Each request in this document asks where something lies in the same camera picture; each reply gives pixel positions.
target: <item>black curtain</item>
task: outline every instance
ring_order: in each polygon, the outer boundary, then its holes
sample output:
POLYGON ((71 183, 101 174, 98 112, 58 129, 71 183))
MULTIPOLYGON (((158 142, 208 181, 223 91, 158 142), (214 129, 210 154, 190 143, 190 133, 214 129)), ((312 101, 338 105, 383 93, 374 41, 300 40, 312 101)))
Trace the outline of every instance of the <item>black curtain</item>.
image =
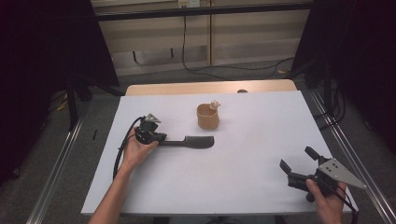
POLYGON ((63 20, 92 15, 90 0, 0 0, 0 183, 29 152, 69 76, 119 85, 98 22, 63 20))

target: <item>wall outlet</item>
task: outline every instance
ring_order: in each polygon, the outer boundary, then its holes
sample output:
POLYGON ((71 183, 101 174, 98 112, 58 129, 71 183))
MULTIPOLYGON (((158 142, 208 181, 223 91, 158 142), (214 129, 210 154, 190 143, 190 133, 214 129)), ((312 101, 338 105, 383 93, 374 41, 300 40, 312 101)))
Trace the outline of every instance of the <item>wall outlet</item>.
POLYGON ((188 7, 188 6, 189 6, 189 0, 178 0, 179 8, 188 7))
POLYGON ((200 7, 200 6, 201 6, 201 0, 190 0, 189 7, 200 7))
POLYGON ((178 7, 200 7, 201 1, 200 0, 178 0, 178 7))

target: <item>paper cup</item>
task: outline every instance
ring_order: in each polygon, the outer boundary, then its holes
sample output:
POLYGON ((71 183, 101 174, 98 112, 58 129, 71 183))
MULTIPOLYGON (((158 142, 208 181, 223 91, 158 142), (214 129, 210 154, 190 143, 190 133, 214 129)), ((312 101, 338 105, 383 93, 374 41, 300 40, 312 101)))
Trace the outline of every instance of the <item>paper cup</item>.
POLYGON ((210 104, 202 104, 197 107, 198 125, 202 129, 216 129, 219 126, 218 110, 210 108, 210 104))

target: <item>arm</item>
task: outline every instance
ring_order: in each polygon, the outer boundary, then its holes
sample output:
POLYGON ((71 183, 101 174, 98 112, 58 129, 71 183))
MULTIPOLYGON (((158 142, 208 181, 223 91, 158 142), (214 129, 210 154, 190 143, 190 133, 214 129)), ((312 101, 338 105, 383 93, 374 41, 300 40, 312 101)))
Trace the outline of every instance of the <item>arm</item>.
MULTIPOLYGON (((134 135, 134 128, 129 136, 134 135)), ((143 145, 130 137, 124 149, 122 164, 114 178, 113 183, 107 190, 102 201, 96 208, 89 223, 118 223, 120 210, 123 206, 124 198, 128 188, 129 177, 134 168, 140 164, 147 154, 158 145, 158 142, 152 142, 149 145, 143 145)))
MULTIPOLYGON (((319 223, 342 224, 344 203, 335 195, 330 195, 325 198, 323 194, 320 192, 317 183, 315 183, 311 179, 306 180, 306 185, 308 186, 309 191, 311 191, 311 193, 315 197, 319 223)), ((337 193, 340 194, 343 198, 345 198, 346 195, 344 191, 347 188, 347 184, 339 182, 338 187, 339 188, 337 189, 337 193)))

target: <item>gray carpet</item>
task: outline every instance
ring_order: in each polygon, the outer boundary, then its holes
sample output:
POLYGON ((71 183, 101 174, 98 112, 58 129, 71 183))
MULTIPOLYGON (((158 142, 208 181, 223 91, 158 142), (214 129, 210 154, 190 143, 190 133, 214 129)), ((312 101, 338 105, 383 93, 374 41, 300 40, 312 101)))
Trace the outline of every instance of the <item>gray carpet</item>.
MULTIPOLYGON (((257 68, 271 64, 273 63, 244 63, 238 65, 257 68)), ((278 69, 288 69, 290 65, 291 61, 287 61, 282 63, 278 69)), ((271 76, 274 70, 250 71, 232 68, 210 68, 201 72, 226 77, 230 80, 251 80, 271 76)), ((285 75, 274 73, 271 78, 282 78, 283 76, 285 75)), ((134 84, 219 80, 222 79, 177 70, 120 77, 121 86, 119 89, 125 91, 129 85, 134 84)), ((295 83, 298 89, 303 91, 312 113, 314 115, 319 114, 320 112, 316 108, 309 91, 304 87, 304 77, 298 77, 295 83)), ((87 116, 82 122, 78 138, 56 186, 43 223, 87 223, 89 219, 79 212, 89 190, 120 99, 96 88, 92 88, 92 92, 94 97, 89 102, 87 116)), ((68 135, 68 121, 67 108, 62 111, 51 112, 47 125, 21 167, 21 177, 9 180, 1 186, 0 223, 26 222, 68 135)), ((322 124, 323 120, 319 119, 318 126, 320 127, 322 124)), ((368 172, 375 179, 389 202, 395 206, 396 189, 392 186, 391 180, 396 177, 396 162, 394 155, 389 152, 381 136, 365 128, 364 119, 350 102, 346 104, 346 116, 340 126, 364 162, 368 172)), ((334 157, 341 163, 348 164, 347 158, 332 136, 331 130, 325 129, 322 133, 334 157)), ((350 189, 361 210, 359 223, 383 223, 367 193, 353 187, 350 189)), ((350 222, 349 215, 344 215, 344 218, 345 223, 350 222)), ((286 221, 289 224, 317 223, 317 218, 315 214, 287 215, 286 221)), ((121 222, 146 224, 152 223, 152 218, 122 217, 121 222)))

